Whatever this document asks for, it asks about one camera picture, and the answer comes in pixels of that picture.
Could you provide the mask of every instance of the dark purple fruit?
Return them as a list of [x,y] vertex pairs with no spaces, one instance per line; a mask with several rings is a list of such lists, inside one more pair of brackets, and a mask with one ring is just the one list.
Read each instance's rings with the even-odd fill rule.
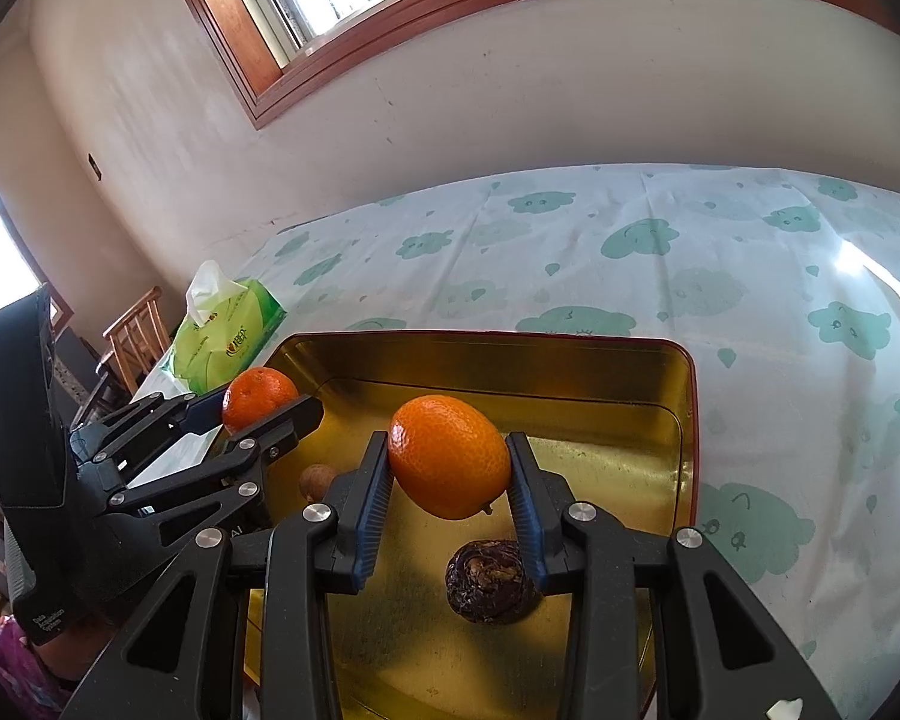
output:
[[447,603],[470,622],[516,622],[540,602],[524,573],[516,541],[463,544],[447,563],[446,582]]

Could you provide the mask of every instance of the tangerine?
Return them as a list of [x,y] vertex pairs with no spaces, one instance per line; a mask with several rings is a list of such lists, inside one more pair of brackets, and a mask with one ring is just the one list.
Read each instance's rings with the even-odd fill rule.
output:
[[223,394],[223,427],[230,435],[259,422],[300,395],[279,370],[252,367],[240,373]]
[[497,429],[448,395],[407,401],[389,426],[389,463],[404,493],[423,511],[466,519],[506,490],[511,460]]

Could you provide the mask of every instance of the metal tray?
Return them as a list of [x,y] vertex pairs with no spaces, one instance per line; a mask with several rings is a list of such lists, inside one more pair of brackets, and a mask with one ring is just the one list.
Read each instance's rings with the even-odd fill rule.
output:
[[[522,430],[543,469],[629,528],[669,535],[689,524],[697,493],[693,362],[669,341],[519,333],[382,331],[300,335],[266,363],[319,396],[323,423],[269,471],[274,519],[300,511],[300,472],[360,463],[370,433],[404,402],[453,394],[502,433]],[[447,522],[394,484],[376,572],[359,596],[330,596],[346,718],[503,720],[557,716],[570,614],[547,598],[526,620],[485,627],[446,603],[443,575],[475,538],[514,538],[506,496],[493,514]],[[639,603],[640,680],[653,692],[650,605]],[[262,599],[250,606],[245,667],[259,669]],[[268,679],[279,679],[268,674]]]

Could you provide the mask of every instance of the white wall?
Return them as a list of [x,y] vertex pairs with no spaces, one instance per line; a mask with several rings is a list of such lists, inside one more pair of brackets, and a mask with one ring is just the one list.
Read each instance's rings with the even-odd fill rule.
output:
[[[77,159],[26,38],[8,36],[0,45],[0,196],[73,309],[71,326],[103,350],[103,330],[154,284],[166,282]],[[162,308],[168,322],[182,315],[173,295]]]
[[290,223],[503,170],[710,162],[900,191],[900,38],[818,1],[522,1],[260,132],[183,0],[34,0],[31,42],[77,152],[180,288]]

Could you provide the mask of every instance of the chair backrest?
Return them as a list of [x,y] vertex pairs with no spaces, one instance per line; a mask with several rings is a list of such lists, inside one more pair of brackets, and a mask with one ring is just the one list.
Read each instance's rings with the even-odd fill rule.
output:
[[154,287],[103,331],[103,339],[110,344],[113,360],[130,394],[137,391],[135,371],[149,373],[170,346],[156,304],[160,295],[163,290]]

